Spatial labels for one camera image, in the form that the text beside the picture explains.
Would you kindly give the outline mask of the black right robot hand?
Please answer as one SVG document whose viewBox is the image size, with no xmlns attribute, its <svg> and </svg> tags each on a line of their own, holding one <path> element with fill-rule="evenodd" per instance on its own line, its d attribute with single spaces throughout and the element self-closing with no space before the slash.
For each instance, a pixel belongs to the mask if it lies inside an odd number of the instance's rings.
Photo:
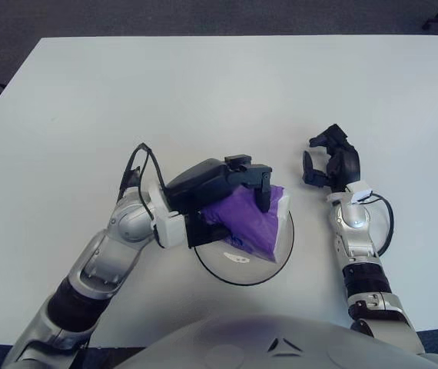
<svg viewBox="0 0 438 369">
<path fill-rule="evenodd" d="M 318 188 L 329 187 L 332 192 L 344 192 L 348 184 L 360 180 L 360 157 L 336 124 L 309 140 L 311 148 L 323 147 L 330 156 L 326 171 L 314 168 L 308 151 L 303 153 L 303 181 Z"/>
</svg>

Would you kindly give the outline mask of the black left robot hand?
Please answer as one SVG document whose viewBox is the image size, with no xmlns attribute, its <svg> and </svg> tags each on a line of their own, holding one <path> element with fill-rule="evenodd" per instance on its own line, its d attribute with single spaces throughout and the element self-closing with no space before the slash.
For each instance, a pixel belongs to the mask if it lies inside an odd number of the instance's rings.
<svg viewBox="0 0 438 369">
<path fill-rule="evenodd" d="M 208 223 L 201 210 L 231 196 L 240 186 L 253 189 L 257 208 L 268 212 L 271 172 L 269 166 L 254 164 L 249 155 L 232 155 L 223 161 L 204 160 L 170 181 L 164 194 L 171 210 L 185 216 L 188 247 L 196 248 L 231 235 L 222 223 Z"/>
</svg>

